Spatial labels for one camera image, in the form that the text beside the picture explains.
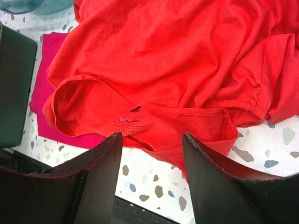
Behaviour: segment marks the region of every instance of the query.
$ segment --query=magenta fabric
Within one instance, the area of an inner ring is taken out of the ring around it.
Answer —
[[[54,129],[47,125],[45,116],[42,112],[43,105],[45,104],[49,96],[54,92],[53,87],[47,80],[46,70],[51,64],[54,56],[58,52],[67,35],[68,34],[60,33],[43,35],[43,57],[37,73],[36,84],[29,106],[31,111],[36,113],[37,115],[38,134],[40,136],[72,146],[93,148],[106,138],[99,134],[85,134],[78,137],[70,137],[62,134],[57,129]]]

